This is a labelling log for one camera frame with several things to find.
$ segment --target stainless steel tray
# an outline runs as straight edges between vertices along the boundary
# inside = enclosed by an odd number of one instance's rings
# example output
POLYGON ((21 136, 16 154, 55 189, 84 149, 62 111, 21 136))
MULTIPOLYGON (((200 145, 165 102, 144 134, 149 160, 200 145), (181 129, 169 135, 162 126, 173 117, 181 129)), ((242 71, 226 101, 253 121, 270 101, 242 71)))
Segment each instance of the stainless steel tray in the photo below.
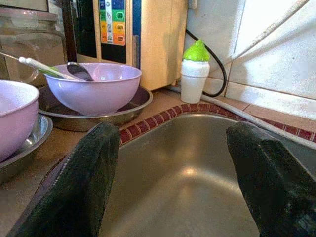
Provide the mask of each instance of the stainless steel tray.
POLYGON ((47 140, 52 129, 53 122, 51 119, 38 115, 38 120, 28 139, 14 154, 0 163, 0 184, 21 172, 33 161, 36 148, 47 140))
POLYGON ((87 132, 100 122, 110 122, 114 125, 130 122, 153 100, 153 94, 150 91, 139 87, 133 99, 116 113, 84 116, 62 105, 48 86, 40 88, 39 91, 39 113, 50 116, 54 127, 75 132, 87 132))

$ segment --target green cap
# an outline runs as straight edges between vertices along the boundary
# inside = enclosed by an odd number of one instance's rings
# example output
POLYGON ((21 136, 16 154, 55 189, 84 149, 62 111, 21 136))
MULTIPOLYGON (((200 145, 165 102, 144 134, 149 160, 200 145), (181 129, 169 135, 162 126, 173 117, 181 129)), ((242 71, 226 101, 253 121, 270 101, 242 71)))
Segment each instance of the green cap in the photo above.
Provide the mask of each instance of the green cap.
POLYGON ((203 41, 199 39, 188 48, 183 54, 183 59, 195 62, 208 62, 209 53, 206 50, 203 41))

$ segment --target wall tile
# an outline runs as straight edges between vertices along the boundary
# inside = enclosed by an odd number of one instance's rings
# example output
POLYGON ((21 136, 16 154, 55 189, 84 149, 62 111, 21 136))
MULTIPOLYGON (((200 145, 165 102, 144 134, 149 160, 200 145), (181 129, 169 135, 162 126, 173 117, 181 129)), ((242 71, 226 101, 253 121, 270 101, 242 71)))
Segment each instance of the wall tile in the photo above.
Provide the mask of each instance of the wall tile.
POLYGON ((233 82, 228 83, 226 97, 316 120, 316 100, 269 91, 233 82))
MULTIPOLYGON (((202 39, 224 61, 235 49, 244 0, 199 0, 197 9, 188 10, 187 29, 202 39)), ((185 49, 194 40, 186 35, 185 49)), ((210 60, 212 70, 217 68, 210 60)))
MULTIPOLYGON (((224 65, 224 68, 225 68, 225 71, 226 71, 226 74, 227 74, 227 78, 228 78, 228 76, 230 74, 231 65, 232 65, 232 63, 228 63, 228 64, 224 65)), ((211 78, 223 79, 223 73, 222 73, 222 70, 220 68, 215 70, 215 71, 211 71, 210 70, 209 76, 211 78)))
MULTIPOLYGON (((208 94, 215 94, 222 88, 222 85, 223 85, 223 80, 221 79, 207 78, 203 91, 205 91, 208 94)), ((224 95, 225 95, 225 90, 221 93, 221 96, 224 96, 224 95)))
MULTIPOLYGON (((237 51, 243 50, 295 1, 247 1, 237 51)), ((235 60, 230 81, 316 99, 315 12, 316 1, 310 1, 249 53, 235 60)))
POLYGON ((227 97, 218 96, 218 97, 216 97, 216 99, 219 101, 222 101, 226 104, 229 104, 231 106, 234 106, 235 108, 240 109, 240 110, 244 110, 249 106, 248 103, 245 103, 245 102, 242 102, 239 100, 230 99, 227 97))

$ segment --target kitchen counter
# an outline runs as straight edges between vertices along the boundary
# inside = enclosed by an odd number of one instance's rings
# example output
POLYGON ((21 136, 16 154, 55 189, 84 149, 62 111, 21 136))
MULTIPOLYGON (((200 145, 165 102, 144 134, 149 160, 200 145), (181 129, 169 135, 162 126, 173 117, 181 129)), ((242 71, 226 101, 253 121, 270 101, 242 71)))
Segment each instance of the kitchen counter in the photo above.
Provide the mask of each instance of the kitchen counter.
MULTIPOLYGON (((180 100, 180 94, 176 92, 161 89, 153 94, 153 102, 143 110, 140 116, 121 128, 126 128, 161 111, 183 104, 180 100)), ((263 109, 228 98, 218 99, 254 116, 316 132, 316 121, 263 109)), ((85 133, 53 128, 48 140, 37 150, 33 163, 22 173, 0 185, 0 236, 4 236, 19 218, 45 174, 84 135, 85 133)))

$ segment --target plastic bowl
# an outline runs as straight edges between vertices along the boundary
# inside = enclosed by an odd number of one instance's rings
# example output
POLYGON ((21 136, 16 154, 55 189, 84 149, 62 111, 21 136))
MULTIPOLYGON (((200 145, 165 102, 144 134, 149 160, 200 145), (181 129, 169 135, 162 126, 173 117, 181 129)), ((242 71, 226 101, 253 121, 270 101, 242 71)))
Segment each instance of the plastic bowl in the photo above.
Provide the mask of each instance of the plastic bowl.
MULTIPOLYGON (((135 95, 142 72, 134 67, 111 63, 81 63, 94 81, 74 81, 45 75, 54 96, 82 115, 111 114, 135 95)), ((66 65, 55 66, 69 74, 66 65)))
POLYGON ((39 95, 34 86, 0 80, 0 162, 30 135, 37 119, 39 95))

